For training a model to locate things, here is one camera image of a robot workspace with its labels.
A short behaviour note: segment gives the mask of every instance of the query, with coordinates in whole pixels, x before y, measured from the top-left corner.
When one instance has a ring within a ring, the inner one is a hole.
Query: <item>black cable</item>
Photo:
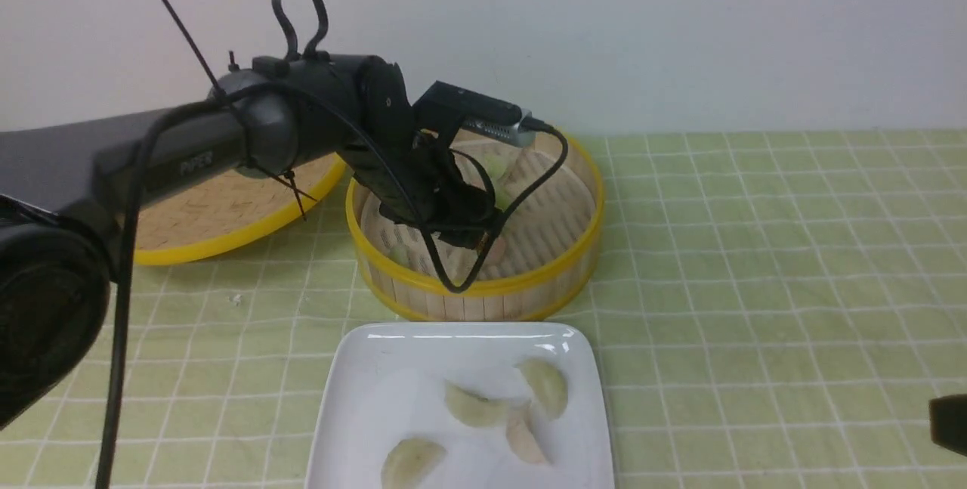
[[[220,100],[206,100],[203,102],[197,102],[193,104],[186,104],[186,106],[176,107],[176,109],[170,110],[165,115],[162,115],[158,120],[148,128],[148,132],[142,138],[141,145],[139,145],[136,159],[134,161],[134,171],[131,173],[131,183],[128,184],[128,197],[125,201],[125,213],[124,213],[124,224],[121,232],[121,244],[120,244],[120,259],[118,267],[118,289],[117,289],[117,300],[115,302],[115,314],[114,314],[114,335],[111,350],[111,370],[110,370],[110,384],[108,385],[107,392],[107,411],[104,414],[104,428],[103,437],[101,437],[101,447],[100,447],[100,458],[97,462],[97,477],[94,482],[96,489],[107,489],[110,486],[110,473],[114,461],[115,447],[117,443],[118,427],[121,417],[121,406],[122,406],[122,394],[124,390],[124,372],[125,372],[125,356],[127,355],[127,343],[128,343],[128,315],[131,309],[131,276],[134,272],[134,248],[137,238],[137,220],[138,214],[141,212],[141,199],[143,195],[143,182],[144,176],[148,169],[148,164],[151,159],[152,152],[154,151],[156,142],[161,134],[165,133],[170,128],[174,128],[186,121],[198,117],[202,114],[215,113],[215,111],[223,110],[226,106],[229,110],[235,110],[235,102],[242,100],[245,97],[251,97],[258,95],[263,92],[276,92],[276,93],[286,93],[298,97],[303,97],[308,99],[311,103],[317,104],[319,107],[328,110],[332,115],[341,120],[347,127],[351,128],[354,134],[358,135],[360,140],[369,148],[376,158],[379,159],[380,164],[384,166],[391,181],[394,182],[394,186],[400,191],[400,195],[404,198],[408,206],[410,206],[411,213],[414,214],[417,221],[417,228],[420,231],[422,238],[428,251],[431,253],[431,260],[433,261],[434,269],[437,272],[438,277],[441,282],[444,283],[447,289],[453,293],[461,293],[464,290],[469,289],[470,285],[476,281],[477,275],[480,274],[480,269],[486,261],[487,254],[490,249],[493,248],[493,244],[499,237],[501,230],[503,230],[505,223],[510,219],[511,214],[517,207],[524,202],[527,197],[531,196],[536,189],[542,186],[554,173],[558,172],[561,166],[564,164],[567,158],[567,139],[555,128],[549,125],[543,125],[541,128],[534,128],[538,132],[543,132],[546,134],[554,135],[561,142],[561,154],[557,161],[554,162],[550,168],[536,179],[531,185],[521,192],[521,195],[514,199],[514,202],[507,207],[507,209],[494,221],[493,226],[487,231],[487,238],[484,241],[483,248],[477,255],[477,261],[474,263],[473,268],[471,268],[469,275],[460,283],[459,286],[453,285],[450,281],[450,277],[446,274],[446,269],[443,268],[443,263],[440,258],[439,251],[436,249],[436,245],[433,242],[431,231],[428,229],[428,224],[424,220],[424,217],[417,213],[416,205],[410,196],[407,189],[403,188],[400,183],[400,177],[398,177],[396,171],[394,171],[393,166],[389,163],[386,155],[383,154],[383,150],[369,137],[359,125],[349,120],[342,113],[332,107],[329,102],[317,97],[314,94],[308,93],[301,89],[295,87],[281,84],[281,83],[264,83],[255,86],[249,86],[239,91],[233,92],[231,95],[224,97],[223,101]],[[471,159],[474,167],[477,168],[477,172],[483,177],[484,183],[488,186],[488,193],[493,192],[493,184],[490,183],[490,177],[487,177],[486,171],[484,171],[483,166],[474,159]]]
[[[107,489],[110,486],[111,467],[114,464],[115,444],[121,418],[121,396],[124,392],[125,356],[128,347],[128,313],[131,310],[131,275],[134,273],[134,245],[137,238],[137,217],[141,210],[141,197],[144,193],[144,176],[148,162],[158,137],[166,130],[178,126],[199,114],[211,113],[220,109],[221,104],[213,101],[197,102],[176,107],[159,120],[156,120],[142,138],[128,184],[128,199],[125,201],[124,227],[121,230],[121,252],[118,263],[117,300],[114,308],[114,338],[111,345],[110,383],[107,387],[107,410],[104,413],[104,428],[100,440],[100,458],[97,461],[97,478],[94,486]]]

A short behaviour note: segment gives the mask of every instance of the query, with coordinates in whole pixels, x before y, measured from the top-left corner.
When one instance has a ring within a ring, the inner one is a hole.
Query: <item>yellow rim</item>
[[[584,147],[571,138],[569,135],[565,135],[567,138],[567,144],[569,148],[576,149],[591,168],[591,174],[594,176],[595,182],[595,213],[591,216],[591,224],[588,226],[584,234],[577,238],[574,245],[571,245],[563,255],[554,259],[554,261],[547,263],[547,265],[541,266],[531,270],[521,275],[508,277],[504,279],[495,279],[490,281],[478,281],[473,283],[469,289],[466,290],[460,296],[494,296],[494,294],[510,294],[513,292],[520,292],[521,290],[531,289],[533,286],[538,285],[538,283],[543,283],[547,281],[548,278],[561,273],[564,270],[571,268],[577,259],[584,255],[591,245],[594,245],[594,238],[598,236],[598,230],[601,228],[601,222],[604,220],[604,180],[601,179],[601,172],[598,171],[598,166],[595,165],[594,159],[588,154]],[[382,252],[379,252],[371,243],[366,235],[363,234],[362,228],[360,228],[359,223],[356,222],[356,216],[353,213],[353,197],[355,195],[357,188],[357,183],[355,180],[349,182],[349,191],[346,193],[346,221],[349,224],[349,234],[353,237],[353,244],[356,244],[356,249],[362,253],[363,258],[367,262],[372,262],[376,268],[380,269],[391,278],[407,283],[407,285],[415,286],[418,289],[425,290],[426,292],[432,292],[435,294],[442,294],[442,296],[456,296],[449,290],[446,290],[445,286],[438,280],[433,279],[429,276],[422,275],[411,269],[404,268],[403,266],[397,265],[396,262],[391,261]],[[376,290],[372,284],[370,284],[370,289]]]
[[[581,289],[584,289],[584,286],[587,285],[588,280],[591,279],[591,276],[594,274],[597,265],[598,260],[595,259],[594,262],[592,262],[591,267],[588,268],[587,273],[577,280],[577,283],[574,284],[573,288],[571,288],[569,292],[565,294],[565,296],[562,296],[559,300],[547,306],[545,309],[532,314],[526,314],[525,317],[521,317],[517,320],[545,320],[547,317],[559,312],[563,307],[567,306],[567,303],[569,303],[571,300],[574,300],[574,296],[578,296],[578,294],[581,293]],[[366,285],[369,286],[370,290],[372,290],[373,296],[379,299],[380,302],[386,304],[386,307],[390,308],[391,312],[398,314],[398,316],[407,320],[435,321],[435,319],[426,317],[425,314],[415,312],[414,310],[411,310],[410,308],[400,304],[396,299],[390,297],[389,294],[382,292],[382,290],[380,290],[372,282],[372,277],[369,276],[369,272],[364,271],[360,272],[360,274],[363,275],[363,281],[366,281]]]
[[[342,172],[346,169],[346,162],[342,162],[342,159],[338,157],[332,163],[332,168],[322,177],[322,179],[316,183],[307,192],[314,197],[315,200],[322,200],[325,195],[328,195],[332,187],[339,182],[339,178],[342,176]],[[310,208],[315,207],[318,202],[312,202],[312,200],[304,200],[303,207],[305,210],[310,210]],[[134,263],[136,265],[144,266],[167,266],[167,265],[180,265],[184,262],[200,261],[203,258],[215,257],[215,255],[221,255],[222,252],[229,252],[233,249],[238,249],[244,245],[248,245],[257,239],[266,237],[272,234],[274,231],[279,230],[286,226],[286,224],[291,223],[296,219],[301,217],[299,211],[299,204],[292,202],[286,207],[281,208],[279,211],[270,214],[268,217],[256,221],[255,223],[249,224],[248,227],[239,228],[237,231],[231,231],[231,233],[221,235],[220,237],[213,237],[206,239],[204,241],[199,241],[190,245],[183,245],[181,247],[174,247],[171,249],[158,249],[154,251],[142,251],[138,250],[134,252]]]

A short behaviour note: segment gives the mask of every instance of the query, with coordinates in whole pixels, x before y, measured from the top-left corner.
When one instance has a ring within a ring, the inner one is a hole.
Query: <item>steamer basket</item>
[[[295,169],[296,185],[321,200],[339,182],[345,162],[329,155]],[[315,202],[303,199],[305,211]],[[215,257],[301,219],[292,190],[272,179],[225,172],[169,197],[138,217],[134,262],[179,265]]]
[[[507,251],[501,262],[484,266],[477,282],[459,296],[436,278],[420,234],[380,216],[376,197],[355,180],[350,182],[346,221],[360,275],[369,288],[409,320],[541,320],[563,308],[594,272],[604,213],[601,173],[580,145],[567,140],[570,152],[563,168],[508,220],[502,234]],[[557,138],[547,134],[538,134],[535,144],[520,151],[462,132],[453,148],[477,161],[484,155],[515,159],[495,180],[508,186],[511,199],[560,155]],[[466,180],[480,185],[469,161],[457,157],[457,164]],[[476,252],[436,245],[450,279],[462,282]],[[406,265],[394,262],[404,262],[403,257]]]

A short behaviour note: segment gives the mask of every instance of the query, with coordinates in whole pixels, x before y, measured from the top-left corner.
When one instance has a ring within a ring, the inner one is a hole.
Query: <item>cable loop handle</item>
[[[329,16],[326,14],[326,4],[322,0],[312,0],[312,5],[315,7],[315,14],[319,18],[319,28],[312,36],[312,39],[305,44],[305,50],[301,57],[311,59],[317,57],[317,51],[315,48],[320,44],[323,38],[329,31]],[[283,28],[283,34],[286,35],[286,61],[299,60],[299,36],[296,35],[296,29],[292,26],[292,22],[289,21],[289,17],[286,16],[286,12],[283,11],[283,0],[272,0],[272,12],[276,14],[276,20],[279,21],[279,25]]]

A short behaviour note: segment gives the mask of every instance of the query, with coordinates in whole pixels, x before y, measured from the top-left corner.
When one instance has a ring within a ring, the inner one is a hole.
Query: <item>white wall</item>
[[[400,62],[411,97],[445,79],[574,131],[967,126],[967,0],[326,1],[325,47]],[[220,71],[283,52],[269,0],[172,2]],[[207,89],[158,0],[0,0],[0,66],[0,128]]]

